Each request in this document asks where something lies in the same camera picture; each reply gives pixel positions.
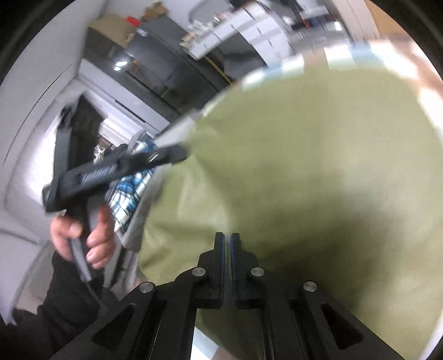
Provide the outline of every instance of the blue and white plaid fabric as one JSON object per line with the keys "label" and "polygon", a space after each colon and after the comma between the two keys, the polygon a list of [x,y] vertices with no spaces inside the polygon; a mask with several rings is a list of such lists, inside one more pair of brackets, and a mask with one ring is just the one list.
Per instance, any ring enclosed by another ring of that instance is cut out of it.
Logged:
{"label": "blue and white plaid fabric", "polygon": [[[140,141],[132,154],[148,153],[157,149],[154,141]],[[120,230],[125,233],[128,229],[132,216],[134,215],[146,184],[154,174],[155,169],[144,170],[137,174],[121,178],[111,195],[109,206],[114,215],[114,231]]]}

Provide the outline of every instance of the silver screw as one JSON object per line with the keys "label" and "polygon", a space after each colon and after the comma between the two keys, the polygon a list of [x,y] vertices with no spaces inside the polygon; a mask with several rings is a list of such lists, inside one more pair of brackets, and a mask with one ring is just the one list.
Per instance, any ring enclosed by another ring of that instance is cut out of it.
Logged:
{"label": "silver screw", "polygon": [[203,269],[202,267],[196,267],[192,269],[192,274],[194,276],[203,276],[204,274],[206,274],[206,270]]}
{"label": "silver screw", "polygon": [[264,270],[261,267],[254,267],[251,269],[251,274],[254,276],[263,276]]}
{"label": "silver screw", "polygon": [[152,282],[143,282],[140,284],[139,289],[142,293],[149,293],[154,289],[154,284]]}
{"label": "silver screw", "polygon": [[314,292],[314,291],[316,291],[317,290],[317,284],[315,283],[315,282],[312,282],[312,281],[306,281],[304,284],[303,284],[303,288],[306,290],[306,291],[309,291],[309,292]]}

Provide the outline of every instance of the olive green cloth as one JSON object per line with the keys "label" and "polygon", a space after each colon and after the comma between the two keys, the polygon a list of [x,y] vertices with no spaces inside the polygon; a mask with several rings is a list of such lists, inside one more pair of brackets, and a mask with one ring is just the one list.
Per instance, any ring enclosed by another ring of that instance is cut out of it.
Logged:
{"label": "olive green cloth", "polygon": [[[216,231],[239,232],[261,266],[315,281],[405,359],[419,357],[443,308],[443,157],[405,82],[315,68],[233,89],[189,146],[145,225],[150,280],[196,266]],[[206,311],[199,324],[249,360],[255,329],[243,316]]]}

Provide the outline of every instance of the person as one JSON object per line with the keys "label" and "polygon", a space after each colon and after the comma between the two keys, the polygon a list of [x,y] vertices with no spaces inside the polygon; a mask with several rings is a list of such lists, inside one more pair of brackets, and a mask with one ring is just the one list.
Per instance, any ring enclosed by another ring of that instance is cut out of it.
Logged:
{"label": "person", "polygon": [[[86,259],[95,269],[103,268],[115,251],[113,229],[111,210],[104,205],[98,213],[97,227],[87,239],[90,250]],[[81,224],[68,216],[52,220],[51,238],[56,251],[52,257],[54,274],[46,298],[37,308],[37,314],[28,314],[16,325],[5,325],[1,321],[2,359],[49,359],[97,319],[99,305],[80,279],[67,240],[81,233]],[[103,278],[91,282],[99,295],[102,286]]]}

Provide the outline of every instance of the human hand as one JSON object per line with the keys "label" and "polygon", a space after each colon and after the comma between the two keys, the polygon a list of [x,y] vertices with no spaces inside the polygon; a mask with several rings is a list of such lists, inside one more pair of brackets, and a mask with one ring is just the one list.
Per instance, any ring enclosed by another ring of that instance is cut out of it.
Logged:
{"label": "human hand", "polygon": [[[68,239],[78,238],[82,234],[82,225],[69,216],[60,216],[52,219],[50,231],[55,250],[65,260],[72,261]],[[94,269],[101,269],[111,260],[115,250],[114,221],[108,205],[98,210],[97,227],[88,236],[86,244],[91,249],[86,260]]]}

